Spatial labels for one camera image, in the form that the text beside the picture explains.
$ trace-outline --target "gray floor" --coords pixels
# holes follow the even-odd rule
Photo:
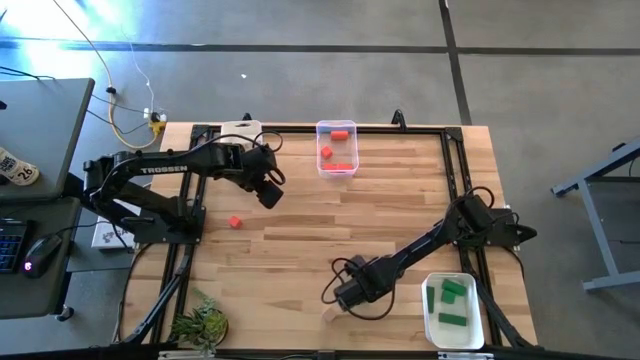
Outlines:
[[[10,7],[0,36],[81,39],[47,3],[28,9],[30,17]],[[150,43],[445,45],[435,0],[173,0],[158,5],[146,0],[135,2],[135,9],[126,1],[79,3],[90,4],[87,16],[71,1],[63,5],[75,9],[72,16],[96,40],[123,41],[122,24],[134,41]],[[459,46],[640,46],[636,1],[449,0],[449,5]],[[95,94],[105,95],[105,74],[92,52],[27,44],[0,50],[0,63],[57,77],[91,76],[97,81]],[[148,107],[149,94],[131,54],[103,54],[121,103]],[[170,121],[235,120],[248,111],[264,121],[386,123],[400,107],[412,124],[460,124],[447,55],[136,56],[151,78],[156,106],[167,110]],[[604,264],[581,199],[575,194],[555,199],[549,188],[640,135],[640,57],[469,55],[460,63],[473,124],[491,129],[508,202],[523,223],[539,231],[523,246],[522,258],[540,344],[638,358],[640,285],[582,291],[581,281],[604,275]],[[103,105],[92,101],[91,109],[106,115]],[[142,121],[140,114],[122,110],[116,118],[125,129]],[[141,130],[128,138],[144,143],[150,135]],[[87,116],[73,171],[80,173],[86,159],[122,149],[107,125]],[[640,247],[625,253],[626,260],[638,259]],[[634,266],[639,267],[637,260],[625,264]],[[52,318],[1,321],[0,353],[107,344],[123,281],[122,271],[74,275],[69,303],[76,317],[65,324]],[[24,336],[27,332],[31,338]]]

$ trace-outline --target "white plastic bin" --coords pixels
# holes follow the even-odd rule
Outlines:
[[[449,279],[467,288],[464,301],[456,296],[456,302],[445,304],[440,301],[442,296],[442,282]],[[434,309],[429,314],[427,298],[427,286],[434,288]],[[473,276],[464,273],[431,273],[422,283],[422,306],[424,312],[424,328],[427,340],[441,349],[476,350],[484,345],[484,333],[480,318],[480,306],[478,305],[478,293],[476,281]],[[467,318],[467,326],[443,324],[438,321],[438,314],[464,316]]]
[[[346,140],[331,140],[332,131],[347,131]],[[322,148],[328,146],[333,155],[329,159],[322,157]],[[318,174],[322,177],[350,177],[358,170],[358,134],[357,126],[351,120],[322,120],[316,124],[316,158]],[[348,169],[331,169],[338,164]]]

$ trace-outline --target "potted plant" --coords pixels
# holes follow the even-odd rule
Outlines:
[[[171,325],[171,332],[178,342],[189,343],[205,354],[213,353],[229,331],[229,320],[216,309],[211,297],[196,288],[193,292],[202,303],[188,315],[178,314]]]

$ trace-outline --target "green block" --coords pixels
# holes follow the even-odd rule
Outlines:
[[[429,314],[433,314],[433,305],[435,302],[436,290],[433,286],[427,286],[427,305],[429,306]]]
[[[467,326],[467,318],[447,313],[438,314],[438,321],[445,324]]]
[[[442,290],[442,297],[440,298],[440,301],[445,304],[453,304],[456,302],[456,294],[449,290]]]
[[[453,282],[449,279],[445,279],[442,282],[442,288],[445,290],[449,290],[452,293],[456,294],[456,295],[460,295],[460,296],[464,296],[467,293],[467,288],[456,283]]]

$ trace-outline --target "wooden tabletop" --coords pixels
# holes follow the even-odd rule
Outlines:
[[[168,124],[162,150],[186,150],[192,126]],[[496,206],[502,206],[488,128],[462,129],[473,185],[491,188]],[[255,194],[231,182],[207,182],[205,234],[196,250],[189,287],[215,298],[229,317],[230,332],[221,348],[434,350],[425,338],[420,284],[431,272],[460,271],[452,246],[405,272],[397,284],[393,311],[383,320],[341,315],[326,323],[322,313],[327,305],[320,302],[320,293],[333,277],[334,258],[394,253],[442,218],[449,195],[439,138],[360,134],[360,168],[354,178],[335,181],[318,176],[314,133],[283,136],[277,162],[287,182],[282,187],[285,195],[273,209],[265,209]],[[274,136],[265,140],[278,141]],[[455,151],[452,156],[457,159]],[[181,179],[181,175],[155,176],[151,188],[165,196],[177,195]],[[195,179],[191,188],[195,189]],[[232,215],[242,219],[242,229],[230,228],[227,220]],[[155,245],[138,261],[126,297],[124,336],[155,302],[166,252],[167,245]],[[487,248],[486,253],[496,302],[522,336],[535,343],[518,263],[501,248]],[[185,310],[196,301],[190,292]],[[378,314],[388,301],[385,296],[354,310]],[[167,307],[164,338],[173,309],[174,301]],[[484,312],[483,317],[489,341]]]

